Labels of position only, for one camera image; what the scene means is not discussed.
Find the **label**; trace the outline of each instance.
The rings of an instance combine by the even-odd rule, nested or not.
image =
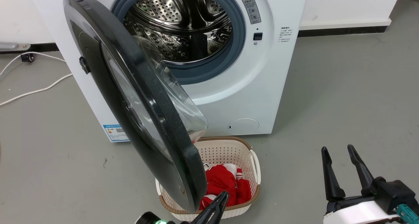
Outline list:
[[[119,124],[103,125],[112,142],[130,141]]]
[[[281,27],[280,37],[278,38],[278,42],[290,42],[291,35],[292,35],[292,28]]]
[[[261,22],[261,16],[259,14],[258,6],[255,0],[241,0],[243,1],[244,7],[246,7],[247,14],[250,18],[250,24],[257,24]]]

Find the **basket handle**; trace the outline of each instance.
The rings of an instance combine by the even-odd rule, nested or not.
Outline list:
[[[256,167],[256,177],[257,177],[257,182],[258,185],[261,184],[261,166],[259,165],[259,160],[258,157],[256,156],[255,152],[253,152],[253,150],[250,150],[250,154],[251,154],[251,159],[253,161],[253,164],[255,165],[254,167]]]

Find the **power cord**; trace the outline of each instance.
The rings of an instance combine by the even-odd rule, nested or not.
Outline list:
[[[39,53],[39,52],[33,52],[33,51],[30,51],[30,52],[25,52],[25,53],[23,53],[23,54],[40,54],[40,55],[43,55],[43,56],[51,57],[51,58],[53,58],[53,59],[56,59],[56,60],[61,60],[61,61],[65,62],[65,60],[63,60],[63,59],[60,59],[60,58],[57,58],[57,57],[54,57],[54,56],[51,56],[51,55],[48,55],[48,54],[42,54],[42,53]],[[13,63],[13,61],[17,60],[17,59],[18,59],[21,55],[22,55],[22,54],[20,54],[20,55],[16,56],[14,59],[12,59],[12,61],[10,61],[10,62],[6,65],[6,67],[5,67],[5,68],[1,71],[0,76],[4,73],[4,71],[7,69],[7,67],[9,67],[9,65],[10,65],[10,64],[12,64],[12,63]],[[37,92],[41,92],[41,91],[46,91],[46,90],[50,89],[51,87],[53,87],[54,85],[57,85],[57,83],[59,83],[60,81],[62,81],[62,80],[64,80],[64,79],[66,79],[66,78],[68,78],[69,76],[72,76],[72,75],[73,75],[72,73],[70,73],[70,74],[68,74],[68,75],[65,75],[64,77],[62,77],[62,78],[58,79],[56,82],[54,82],[52,85],[50,85],[50,86],[48,86],[48,87],[46,87],[46,88],[39,89],[39,90],[36,90],[36,91],[31,91],[31,92],[28,92],[28,93],[22,94],[22,95],[20,95],[20,96],[14,97],[14,98],[12,98],[12,99],[10,99],[10,100],[7,100],[7,101],[5,101],[5,102],[3,102],[3,103],[0,103],[0,106],[3,106],[3,105],[5,105],[5,104],[7,104],[7,103],[10,103],[10,102],[12,102],[12,101],[14,101],[14,100],[17,100],[17,99],[19,99],[19,98],[21,98],[21,97],[25,97],[25,96],[30,95],[30,94],[33,94],[33,93],[37,93]]]

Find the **plastic basket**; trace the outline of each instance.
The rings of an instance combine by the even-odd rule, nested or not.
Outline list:
[[[199,150],[203,163],[208,163],[210,166],[235,164],[242,169],[243,178],[249,180],[252,198],[246,203],[226,207],[222,218],[245,213],[258,197],[261,188],[259,160],[252,147],[244,140],[232,136],[201,138],[195,146]],[[169,196],[157,180],[156,188],[162,205],[175,218],[181,221],[192,221],[201,212],[199,210],[194,214],[187,213]]]

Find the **gray floor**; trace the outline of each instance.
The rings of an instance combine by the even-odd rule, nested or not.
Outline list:
[[[274,132],[243,137],[258,154],[262,192],[223,223],[322,223],[322,146],[347,196],[361,190],[349,143],[374,176],[419,192],[419,4],[399,0],[391,18],[381,34],[298,39]],[[0,102],[69,73],[47,57],[13,66]],[[0,122],[0,223],[123,224],[145,211],[173,219],[134,148],[108,141],[73,78],[1,106]]]

